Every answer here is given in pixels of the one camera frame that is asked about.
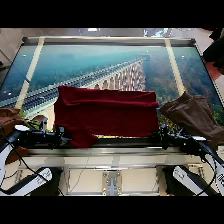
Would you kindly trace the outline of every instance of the bridge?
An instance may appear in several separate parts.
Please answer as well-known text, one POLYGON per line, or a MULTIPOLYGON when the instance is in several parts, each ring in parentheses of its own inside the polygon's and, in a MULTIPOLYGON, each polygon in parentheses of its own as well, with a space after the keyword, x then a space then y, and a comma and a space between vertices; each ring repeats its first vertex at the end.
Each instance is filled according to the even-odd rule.
MULTIPOLYGON (((40 111, 51 107, 58 97, 61 85, 118 90, 145 90, 145 77, 142 71, 144 57, 119 63, 95 72, 90 72, 57 84, 29 92, 23 103, 27 118, 32 118, 40 111)), ((0 107, 14 107, 18 97, 0 102, 0 107)))

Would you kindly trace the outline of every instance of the metal bracket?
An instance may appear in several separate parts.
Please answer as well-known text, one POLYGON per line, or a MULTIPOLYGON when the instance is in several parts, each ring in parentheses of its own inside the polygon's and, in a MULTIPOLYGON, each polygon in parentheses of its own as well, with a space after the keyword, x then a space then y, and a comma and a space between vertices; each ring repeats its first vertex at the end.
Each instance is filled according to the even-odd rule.
POLYGON ((121 195, 121 172, 120 171, 104 171, 102 179, 102 193, 104 196, 121 195))

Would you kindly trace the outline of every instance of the dark brown fabric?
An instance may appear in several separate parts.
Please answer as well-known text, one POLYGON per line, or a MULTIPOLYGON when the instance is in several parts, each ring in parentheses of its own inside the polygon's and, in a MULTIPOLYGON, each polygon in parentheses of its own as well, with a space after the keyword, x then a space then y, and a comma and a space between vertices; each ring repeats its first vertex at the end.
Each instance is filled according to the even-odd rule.
MULTIPOLYGON (((19 109, 0 108, 0 128, 2 133, 0 135, 0 141, 4 138, 3 136, 7 136, 8 134, 10 134, 10 132, 13 131, 15 125, 19 124, 27 126, 25 120, 19 115, 19 109)), ((22 147, 18 147, 16 150, 21 156, 25 156, 29 153, 29 150, 22 147)), ((18 159, 18 155, 15 152, 11 152, 9 157, 7 158, 6 164, 15 162, 18 159)))
POLYGON ((184 92, 178 99, 164 104, 160 112, 190 134, 205 137, 213 148, 224 141, 224 129, 216 124, 211 105, 203 96, 192 97, 184 92))

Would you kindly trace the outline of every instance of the maroon cloth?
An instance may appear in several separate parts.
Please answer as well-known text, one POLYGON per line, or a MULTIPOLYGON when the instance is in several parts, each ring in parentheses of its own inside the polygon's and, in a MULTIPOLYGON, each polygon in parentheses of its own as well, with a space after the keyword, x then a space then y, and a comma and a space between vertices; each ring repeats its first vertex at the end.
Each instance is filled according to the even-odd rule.
POLYGON ((94 144, 95 135, 147 137, 159 128, 157 107, 155 92, 60 86, 55 127, 80 148, 94 144))

